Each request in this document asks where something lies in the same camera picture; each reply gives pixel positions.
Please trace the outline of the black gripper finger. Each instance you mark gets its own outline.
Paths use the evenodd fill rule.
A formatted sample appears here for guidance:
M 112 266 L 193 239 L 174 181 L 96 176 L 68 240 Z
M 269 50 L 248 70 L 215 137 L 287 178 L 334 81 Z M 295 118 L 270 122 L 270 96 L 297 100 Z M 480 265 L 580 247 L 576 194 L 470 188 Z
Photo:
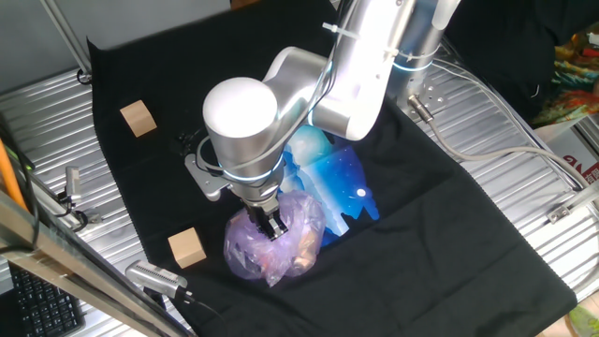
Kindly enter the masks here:
M 273 227 L 269 220 L 258 220 L 256 228 L 259 233 L 262 233 L 268 240 L 276 239 L 276 227 Z
M 274 212 L 270 216 L 270 226 L 272 228 L 272 234 L 270 235 L 272 240 L 280 238 L 288 231 L 286 224 L 283 222 L 281 215 L 278 212 Z

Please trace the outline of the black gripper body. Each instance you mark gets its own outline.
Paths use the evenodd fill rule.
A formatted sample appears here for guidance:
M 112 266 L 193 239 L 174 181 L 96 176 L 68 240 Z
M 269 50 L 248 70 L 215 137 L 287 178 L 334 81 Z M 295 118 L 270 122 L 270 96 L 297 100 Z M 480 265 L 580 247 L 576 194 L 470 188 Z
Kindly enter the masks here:
M 277 199 L 268 199 L 259 202 L 244 201 L 250 220 L 256 225 L 267 223 L 282 224 L 280 204 Z

